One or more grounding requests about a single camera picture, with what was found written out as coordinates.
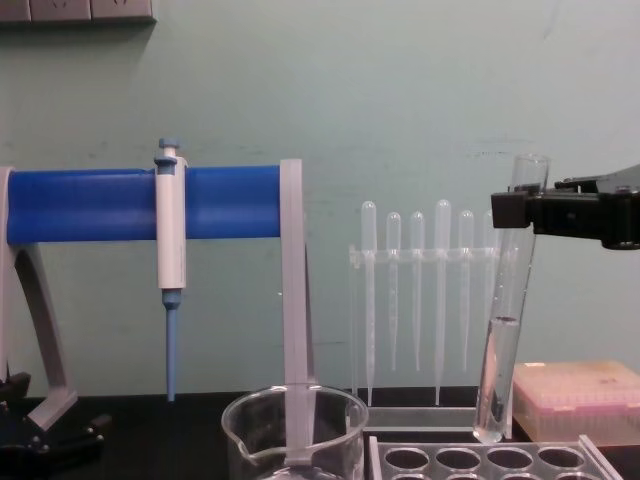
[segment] pipette holder stand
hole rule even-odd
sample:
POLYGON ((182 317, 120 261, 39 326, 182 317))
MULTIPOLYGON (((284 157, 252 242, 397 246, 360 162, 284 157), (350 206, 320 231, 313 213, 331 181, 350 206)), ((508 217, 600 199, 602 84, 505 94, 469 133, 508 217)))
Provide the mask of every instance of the pipette holder stand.
MULTIPOLYGON (((0 393, 11 384, 7 328, 17 273, 49 384, 46 399, 29 418, 46 431, 73 405, 77 393, 65 364, 38 243, 155 240, 154 171, 22 175, 21 187, 16 188, 21 190, 20 199, 14 203, 28 205, 11 213, 13 223, 20 224, 14 225, 13 239, 9 227, 9 202, 15 200, 9 198, 12 171, 0 168, 0 393), (57 205, 51 207, 48 199, 55 199, 57 205), (63 209, 65 219, 56 216, 56 208, 63 209)), ((301 160, 282 160, 279 167, 188 169, 186 186, 187 238, 281 237, 284 381, 314 381, 301 160)), ((26 387, 23 390, 19 396, 26 394, 26 387)))
MULTIPOLYGON (((482 245, 477 247, 465 247, 465 248, 404 248, 404 249, 389 249, 389 248, 377 248, 376 251, 367 251, 363 252, 362 250, 356 249, 355 246, 351 245, 349 248, 349 263, 350 263, 350 274, 349 274, 349 290, 350 290, 350 302, 351 302, 351 379, 352 379, 352 393, 354 395, 358 395, 359 391, 365 387, 365 377, 363 374, 363 365, 366 364, 366 345, 363 345, 362 342, 366 342, 363 339, 362 332, 365 330, 363 324, 366 322, 366 308, 363 307, 363 304, 366 304, 366 300, 362 302, 362 285, 361 285, 361 276, 363 276, 362 272, 365 269, 365 262, 368 260, 371 261, 373 258, 375 265, 380 264, 389 264, 390 262, 396 262, 399 266, 402 265, 412 265, 415 264, 417 259, 422 263, 422 265, 428 264, 436 264, 439 261, 444 260, 447 265, 459 265, 461 262, 466 261, 470 265, 474 266, 473 268, 478 268, 478 266, 483 266, 485 269, 485 281, 484 281, 484 292, 482 292, 484 297, 484 303, 482 307, 479 305, 472 305, 472 319, 477 321, 478 318, 483 318, 483 326, 486 327, 488 322, 488 317, 490 314, 490 306, 491 300, 494 294, 494 283, 495 283, 495 270, 497 268, 498 259, 500 257, 500 235, 497 230, 493 229, 491 224, 491 215, 490 212, 486 212, 484 215, 484 238, 482 239, 482 245)), ((444 225, 450 225, 450 222, 445 222, 444 225)), ((443 228, 442 224, 436 225, 433 230, 435 231, 436 238, 442 238, 441 233, 437 230, 439 228, 443 228)), ((376 283, 378 278, 381 275, 379 273, 376 274, 376 283)), ((456 300, 459 300, 463 295, 470 295, 470 292, 467 290, 463 291, 465 288, 471 289, 470 285, 461 285, 455 294, 458 295, 456 300)), ((378 285, 374 287, 374 291, 377 290, 379 293, 378 285)), ((449 301, 452 300, 452 293, 448 293, 445 296, 445 302, 447 302, 447 298, 449 301)), ((375 317, 375 329, 376 331, 382 332, 384 341, 387 341, 387 330, 384 328, 380 328, 383 324, 386 323, 388 311, 384 309, 379 309, 379 302, 374 302, 376 309, 376 317, 375 317)), ((430 314, 427 312, 435 312, 438 310, 438 305, 423 305, 422 307, 422 325, 424 327, 425 322, 424 319, 429 317, 430 314)), ((456 334, 458 332, 458 323, 452 322, 453 319, 446 317, 447 332, 449 335, 456 334)), ((398 320, 399 328, 410 328, 410 319, 408 318, 400 318, 398 320)), ((422 336, 427 338, 427 336, 433 336, 434 332, 427 330, 425 332, 423 328, 422 336)), ((376 356, 375 362, 378 364, 380 361, 380 356, 376 356)), ((411 387, 428 387, 429 385, 410 385, 411 387)), ((376 383, 373 384, 374 392, 373 392, 373 402, 370 402, 369 406, 369 423, 366 427, 367 431, 371 432, 472 432, 473 431, 473 423, 476 409, 475 407, 449 407, 449 406, 432 406, 430 404, 430 400, 425 398, 424 406, 377 406, 375 402, 376 397, 376 383)), ((509 412, 511 412, 511 401, 508 404, 509 412)), ((508 415, 509 422, 505 428, 504 435, 506 438, 511 438, 511 414, 508 415)))

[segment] lab bench surface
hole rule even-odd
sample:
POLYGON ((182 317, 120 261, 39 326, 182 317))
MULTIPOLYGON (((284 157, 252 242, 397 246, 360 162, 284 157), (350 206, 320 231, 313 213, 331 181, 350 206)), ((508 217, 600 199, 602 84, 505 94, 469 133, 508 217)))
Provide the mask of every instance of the lab bench surface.
MULTIPOLYGON (((424 399, 424 389, 380 392, 387 399, 424 399)), ((190 394, 167 404, 164 396, 80 398, 51 431, 55 438, 77 433, 93 418, 108 414, 113 425, 102 461, 52 477, 59 480, 201 480, 227 478, 227 443, 220 427, 224 408, 238 393, 190 394)), ((475 388, 449 388, 442 392, 447 406, 471 406, 475 388)), ((29 408, 23 400, 17 408, 29 408)), ((470 434, 384 434, 383 441, 471 442, 470 434)), ((527 441, 518 428, 515 441, 527 441)), ((607 447, 602 452, 625 480, 640 479, 640 445, 607 447)))

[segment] wall socket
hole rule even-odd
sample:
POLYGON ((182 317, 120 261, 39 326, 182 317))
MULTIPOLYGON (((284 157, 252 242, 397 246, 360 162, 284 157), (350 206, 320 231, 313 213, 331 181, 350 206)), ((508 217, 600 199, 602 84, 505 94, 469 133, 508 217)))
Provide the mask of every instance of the wall socket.
POLYGON ((31 0, 34 22, 91 20, 89 0, 31 0))
POLYGON ((94 20, 153 21, 151 0, 91 0, 94 20))
POLYGON ((0 23, 31 20, 29 0, 0 0, 0 23))

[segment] dropper rack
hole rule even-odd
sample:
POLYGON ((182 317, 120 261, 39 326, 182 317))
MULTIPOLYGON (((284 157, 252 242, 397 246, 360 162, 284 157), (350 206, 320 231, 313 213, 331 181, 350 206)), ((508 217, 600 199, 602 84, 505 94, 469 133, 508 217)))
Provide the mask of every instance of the dropper rack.
MULTIPOLYGON (((370 406, 371 431, 471 431, 475 408, 441 407, 439 405, 439 391, 442 384, 444 370, 444 342, 447 334, 461 335, 462 363, 466 370, 468 363, 468 335, 471 321, 483 319, 483 339, 486 323, 489 318, 491 301, 494 294, 495 272, 500 256, 499 231, 493 228, 491 211, 480 216, 482 235, 478 242, 474 242, 477 217, 469 210, 457 213, 454 221, 457 225, 455 247, 451 245, 452 208, 447 200, 440 200, 435 206, 435 221, 433 228, 427 228, 425 216, 416 211, 409 218, 409 225, 403 225, 403 218, 397 212, 389 212, 378 218, 376 206, 373 202, 364 202, 361 210, 361 247, 352 245, 349 249, 350 260, 350 294, 351 294, 351 352, 352 352, 352 391, 364 387, 361 362, 364 362, 365 382, 367 387, 367 402, 370 406), (378 229, 378 220, 384 219, 385 225, 378 229), (378 231, 386 232, 384 243, 378 245, 378 231), (409 241, 402 242, 402 233, 408 233, 409 241), (429 236, 433 238, 432 247, 427 248, 429 236), (375 268, 376 265, 388 265, 388 270, 375 268), (425 265, 436 265, 436 301, 433 304, 423 304, 422 268, 425 265), (410 318, 399 318, 399 282, 398 268, 401 265, 411 265, 412 295, 410 318), (446 315, 447 299, 451 302, 455 292, 447 293, 447 268, 456 265, 460 282, 457 287, 459 302, 458 317, 448 318, 446 315), (471 265, 484 269, 483 305, 471 302, 472 282, 471 265), (359 306, 358 272, 364 270, 364 308, 359 306), (388 279, 388 310, 376 309, 376 279, 388 279), (425 331, 425 318, 435 315, 435 331, 425 331), (358 343, 362 342, 362 326, 364 324, 364 358, 358 350, 358 343), (420 356, 429 352, 420 352, 423 339, 428 336, 436 337, 433 366, 436 380, 436 407, 378 407, 372 402, 372 388, 375 387, 376 369, 376 334, 388 336, 391 342, 391 370, 396 370, 396 350, 398 328, 412 328, 414 338, 414 355, 416 370, 420 370, 420 356)), ((429 385, 412 385, 426 387, 429 385)))

